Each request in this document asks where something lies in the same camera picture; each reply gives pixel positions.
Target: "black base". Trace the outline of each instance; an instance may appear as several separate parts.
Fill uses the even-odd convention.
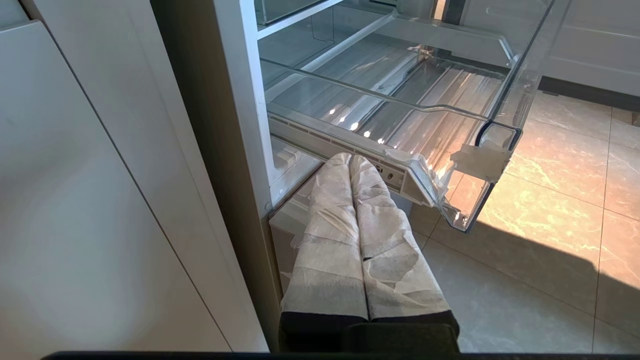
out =
[[[592,86],[570,83],[565,80],[542,77],[538,90],[564,95],[575,99],[613,106],[628,111],[640,112],[640,97],[620,92],[594,88]]]

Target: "black strip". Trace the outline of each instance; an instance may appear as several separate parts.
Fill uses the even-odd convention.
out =
[[[445,4],[444,13],[442,14],[442,22],[460,25],[462,11],[465,9],[466,2],[467,0],[448,0]]]
[[[565,80],[542,77],[538,90],[553,94],[573,97],[575,99],[613,106],[628,111],[640,112],[640,97],[611,90],[604,90]]]

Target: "beige floor tile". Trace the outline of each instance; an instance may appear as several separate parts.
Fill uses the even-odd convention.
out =
[[[604,207],[640,220],[640,150],[611,144]]]
[[[611,142],[640,150],[640,127],[631,125],[631,111],[613,109]]]
[[[593,314],[601,229],[602,208],[505,174],[469,234],[431,239]]]
[[[413,204],[409,214],[409,224],[415,233],[428,237],[436,227],[439,218],[440,211],[437,208]]]
[[[603,206],[609,143],[528,121],[506,172]]]
[[[594,354],[640,354],[640,338],[596,319]]]
[[[640,221],[605,211],[596,317],[640,336]]]
[[[435,241],[423,253],[462,352],[591,352],[592,316]]]
[[[528,120],[537,120],[609,141],[611,107],[539,91],[529,111]]]

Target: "grout line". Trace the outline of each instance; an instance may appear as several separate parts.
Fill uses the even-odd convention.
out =
[[[632,217],[630,217],[630,216],[628,216],[628,215],[618,213],[617,211],[614,211],[614,210],[611,210],[611,209],[607,209],[607,208],[604,208],[604,209],[605,209],[606,211],[610,212],[610,213],[614,213],[614,214],[616,214],[616,215],[620,215],[620,216],[621,216],[621,217],[623,217],[623,218],[627,218],[627,219],[629,219],[629,220],[633,220],[633,221],[640,222],[640,219],[632,218]]]
[[[467,255],[466,253],[464,253],[464,252],[462,252],[462,251],[460,251],[460,250],[456,250],[456,249],[454,249],[454,248],[452,248],[452,247],[448,246],[448,245],[447,245],[446,243],[444,243],[444,242],[438,241],[438,240],[433,239],[433,238],[430,238],[430,240],[433,240],[433,241],[435,241],[435,242],[439,243],[440,245],[442,245],[442,246],[446,247],[447,249],[452,250],[452,251],[455,251],[455,252],[457,252],[458,254],[461,254],[462,256],[465,256],[466,258],[469,258],[469,259],[471,259],[471,260],[475,261],[476,263],[479,263],[479,264],[481,264],[481,265],[483,265],[483,266],[486,266],[486,267],[488,267],[488,268],[490,268],[490,269],[492,269],[492,270],[495,270],[495,271],[497,271],[498,273],[500,273],[500,274],[502,274],[502,275],[505,275],[506,277],[509,277],[510,279],[513,279],[513,280],[515,280],[515,281],[517,281],[517,282],[519,282],[519,283],[521,283],[521,284],[524,284],[524,285],[526,285],[528,288],[531,288],[531,289],[533,289],[533,290],[536,290],[536,291],[537,291],[537,292],[539,292],[539,293],[545,294],[546,296],[548,296],[548,297],[550,297],[550,298],[552,298],[552,299],[554,299],[554,300],[556,300],[556,301],[558,301],[558,302],[561,302],[561,303],[563,303],[564,305],[570,306],[570,307],[574,308],[575,310],[580,311],[581,313],[587,314],[587,315],[589,315],[589,316],[591,316],[591,317],[595,317],[594,315],[587,313],[585,310],[582,310],[582,309],[580,309],[580,308],[578,308],[578,307],[575,307],[574,305],[571,305],[571,304],[569,304],[568,302],[566,302],[566,301],[564,301],[564,300],[561,300],[561,299],[559,299],[559,298],[555,297],[554,295],[551,295],[551,294],[549,294],[549,293],[547,293],[547,292],[545,292],[545,291],[543,291],[543,290],[540,290],[540,289],[536,288],[536,287],[535,287],[535,286],[533,286],[533,285],[527,284],[526,282],[524,282],[524,281],[522,281],[522,280],[520,280],[520,279],[518,279],[518,278],[516,278],[516,277],[513,277],[512,275],[507,274],[506,272],[502,272],[502,271],[500,271],[500,270],[498,270],[498,269],[494,268],[493,266],[491,266],[491,265],[489,265],[489,264],[486,264],[486,263],[484,263],[484,262],[482,262],[482,261],[480,261],[480,260],[478,260],[478,259],[475,259],[475,258],[473,258],[472,256]]]
[[[589,205],[595,206],[595,207],[597,207],[597,208],[602,208],[602,209],[604,209],[604,197],[602,198],[602,205],[596,205],[596,204],[593,204],[592,202],[588,202],[588,201],[586,201],[586,200],[578,199],[577,197],[575,197],[575,196],[573,196],[573,195],[569,195],[569,194],[567,194],[567,193],[563,193],[563,192],[561,192],[561,191],[559,191],[559,190],[551,189],[551,188],[549,188],[549,187],[547,187],[547,186],[545,186],[545,185],[540,185],[540,184],[538,184],[538,183],[534,183],[533,181],[528,180],[528,179],[525,179],[524,177],[520,177],[520,176],[517,176],[517,175],[511,174],[511,173],[509,173],[509,172],[506,172],[506,173],[504,173],[503,175],[505,175],[505,174],[506,174],[506,175],[509,175],[509,176],[513,176],[513,177],[515,177],[515,178],[517,178],[517,179],[520,179],[520,180],[522,180],[522,181],[526,181],[526,182],[528,182],[528,183],[530,183],[530,184],[538,185],[538,186],[540,186],[541,188],[544,188],[544,189],[547,189],[547,190],[551,190],[551,191],[553,191],[553,192],[557,192],[557,193],[559,193],[559,194],[561,194],[561,195],[564,195],[564,196],[570,197],[570,198],[572,198],[572,199],[575,199],[575,200],[578,200],[578,201],[584,202],[584,203],[586,203],[586,204],[589,204]],[[606,171],[605,171],[605,185],[606,185],[606,182],[607,182],[607,173],[606,173]]]
[[[611,127],[613,123],[613,108],[611,108],[611,122],[609,123],[609,143],[607,144],[607,166],[604,172],[604,197],[605,199],[602,202],[602,225],[600,226],[600,249],[598,251],[598,266],[596,267],[596,271],[598,277],[596,278],[596,302],[593,305],[593,336],[591,337],[591,353],[593,354],[593,346],[595,344],[596,339],[596,310],[598,309],[598,285],[600,284],[600,258],[602,258],[602,236],[604,235],[604,205],[606,204],[607,198],[607,176],[609,175],[609,153],[611,151]]]
[[[610,322],[606,322],[605,320],[602,320],[602,319],[599,319],[599,318],[596,318],[596,319],[597,319],[599,322],[605,323],[605,324],[607,324],[607,325],[611,326],[612,328],[614,328],[614,329],[616,329],[616,330],[618,330],[618,331],[624,332],[626,335],[629,335],[630,337],[632,337],[632,338],[637,339],[637,340],[639,340],[639,341],[640,341],[640,336],[635,335],[635,334],[632,334],[631,332],[629,332],[629,331],[627,331],[627,330],[620,329],[620,327],[619,327],[619,326],[614,325],[614,324],[612,324],[612,323],[610,323]]]
[[[628,149],[628,150],[640,151],[640,149],[636,149],[635,147],[629,147],[629,146],[622,145],[621,143],[617,143],[617,142],[611,142],[611,141],[610,141],[610,142],[609,142],[609,145],[611,145],[611,144],[613,144],[613,145],[615,145],[615,146],[624,147],[625,149]]]
[[[438,227],[438,224],[440,223],[440,219],[442,219],[442,215],[438,216],[438,220],[436,220],[436,224],[433,226],[433,229],[429,233],[429,236],[427,236],[429,239],[432,237],[433,233],[436,232],[436,228]]]
[[[587,137],[590,137],[590,138],[592,138],[592,139],[600,140],[600,141],[602,141],[602,142],[605,142],[605,141],[606,141],[606,140],[604,140],[604,139],[597,138],[597,137],[592,136],[592,135],[587,135],[587,134],[579,133],[579,132],[577,132],[577,131],[575,131],[575,130],[567,129],[567,128],[562,127],[562,126],[557,126],[557,125],[549,124],[549,123],[544,122],[544,121],[540,121],[540,120],[536,120],[536,119],[531,119],[531,120],[527,119],[527,120],[525,121],[525,123],[526,123],[527,121],[535,121],[535,122],[537,122],[537,123],[539,123],[539,124],[548,125],[548,126],[553,126],[553,127],[554,127],[554,128],[556,128],[556,129],[562,129],[562,130],[565,130],[565,131],[569,131],[570,133],[574,133],[574,134],[578,134],[578,135],[582,135],[582,136],[587,136]],[[610,138],[610,137],[611,137],[611,123],[609,123],[609,138]]]

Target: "crisper drawer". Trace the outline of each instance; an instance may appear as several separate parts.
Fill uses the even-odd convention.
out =
[[[508,34],[409,3],[316,5],[272,25],[281,29],[259,40],[269,129],[321,159],[367,156],[390,189],[466,232],[522,135],[570,0],[485,1],[517,26]],[[445,20],[474,0],[452,4]]]

